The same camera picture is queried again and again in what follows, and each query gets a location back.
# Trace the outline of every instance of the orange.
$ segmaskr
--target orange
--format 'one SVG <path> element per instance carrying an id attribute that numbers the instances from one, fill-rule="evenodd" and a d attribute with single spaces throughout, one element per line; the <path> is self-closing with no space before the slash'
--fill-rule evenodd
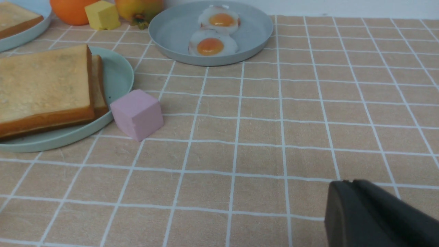
<path id="1" fill-rule="evenodd" d="M 85 7 L 99 0 L 50 0 L 52 11 L 63 22 L 73 26 L 88 24 Z"/>

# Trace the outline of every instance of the bread slice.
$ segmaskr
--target bread slice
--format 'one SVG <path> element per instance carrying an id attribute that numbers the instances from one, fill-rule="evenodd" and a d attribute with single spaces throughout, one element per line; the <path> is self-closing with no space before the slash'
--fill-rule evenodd
<path id="1" fill-rule="evenodd" d="M 99 55 L 92 56 L 92 87 L 95 119 L 109 112 L 105 101 L 104 78 L 102 58 Z"/>
<path id="2" fill-rule="evenodd" d="M 0 140 L 95 118 L 86 44 L 0 59 Z"/>
<path id="3" fill-rule="evenodd" d="M 44 17 L 10 2 L 0 3 L 0 39 L 26 31 Z"/>

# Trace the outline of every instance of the yellow fruit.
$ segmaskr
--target yellow fruit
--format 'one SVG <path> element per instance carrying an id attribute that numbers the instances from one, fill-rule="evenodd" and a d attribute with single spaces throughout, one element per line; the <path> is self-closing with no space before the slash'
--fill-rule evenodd
<path id="1" fill-rule="evenodd" d="M 115 0 L 119 15 L 143 30 L 164 9 L 163 0 Z"/>

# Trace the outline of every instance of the gray plate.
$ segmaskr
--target gray plate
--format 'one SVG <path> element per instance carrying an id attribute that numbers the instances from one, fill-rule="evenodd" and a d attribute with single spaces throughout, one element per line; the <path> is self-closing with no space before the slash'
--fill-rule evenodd
<path id="1" fill-rule="evenodd" d="M 187 47 L 192 34 L 199 29 L 198 17 L 209 6 L 225 6 L 238 13 L 241 26 L 231 35 L 239 46 L 236 54 L 218 57 L 189 55 Z M 246 60 L 260 52 L 273 32 L 273 21 L 261 10 L 231 1 L 200 1 L 166 9 L 152 19 L 149 35 L 158 49 L 176 61 L 199 65 L 220 66 Z"/>
<path id="2" fill-rule="evenodd" d="M 133 88 L 134 72 L 121 55 L 100 47 L 90 46 L 93 55 L 100 55 L 104 65 L 104 90 L 107 104 L 128 94 Z M 113 121 L 111 111 L 87 125 L 30 135 L 0 143 L 0 150 L 15 153 L 39 152 L 72 144 L 90 136 Z"/>
<path id="3" fill-rule="evenodd" d="M 50 25 L 50 21 L 52 20 L 52 8 L 50 7 L 49 0 L 8 0 L 8 2 L 40 14 L 44 17 L 44 20 L 24 32 L 17 33 L 8 38 L 0 39 L 0 52 L 21 46 L 29 41 L 34 40 L 40 34 L 46 31 Z"/>

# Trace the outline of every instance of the wall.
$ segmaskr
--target wall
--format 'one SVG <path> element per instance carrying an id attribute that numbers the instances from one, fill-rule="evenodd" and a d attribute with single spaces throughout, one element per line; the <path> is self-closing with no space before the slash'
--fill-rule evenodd
<path id="1" fill-rule="evenodd" d="M 165 0 L 174 6 L 198 0 Z M 235 0 L 269 15 L 439 19 L 439 0 Z"/>

